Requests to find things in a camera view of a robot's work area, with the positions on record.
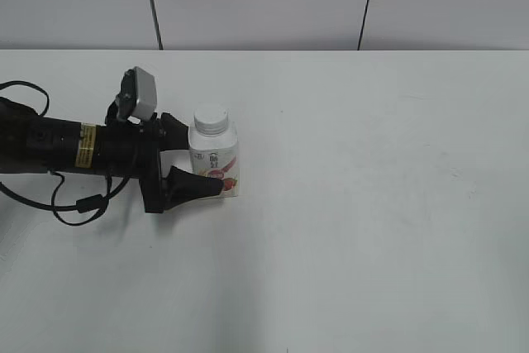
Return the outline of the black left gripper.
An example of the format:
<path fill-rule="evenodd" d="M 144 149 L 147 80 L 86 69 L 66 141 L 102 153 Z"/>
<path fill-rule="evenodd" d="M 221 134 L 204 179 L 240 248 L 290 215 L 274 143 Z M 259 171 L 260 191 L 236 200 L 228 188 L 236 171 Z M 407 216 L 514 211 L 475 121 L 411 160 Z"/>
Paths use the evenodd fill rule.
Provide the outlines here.
<path fill-rule="evenodd" d="M 98 165 L 110 175 L 136 179 L 147 213 L 161 213 L 201 198 L 218 196 L 221 179 L 191 174 L 172 166 L 162 184 L 160 151 L 188 150 L 189 127 L 164 112 L 138 123 L 120 120 L 107 110 L 98 129 Z"/>

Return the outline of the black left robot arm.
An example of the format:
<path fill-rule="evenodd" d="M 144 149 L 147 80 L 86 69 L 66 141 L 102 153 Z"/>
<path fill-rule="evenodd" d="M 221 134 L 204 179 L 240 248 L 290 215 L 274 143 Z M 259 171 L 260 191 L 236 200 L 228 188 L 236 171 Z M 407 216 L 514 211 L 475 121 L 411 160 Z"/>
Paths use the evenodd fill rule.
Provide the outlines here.
<path fill-rule="evenodd" d="M 162 213 L 182 203 L 221 193 L 220 179 L 171 167 L 163 174 L 161 154 L 188 149 L 188 127 L 168 113 L 146 122 L 117 118 L 112 104 L 104 125 L 43 117 L 25 105 L 1 100 L 1 171 L 55 171 L 136 179 L 144 209 Z"/>

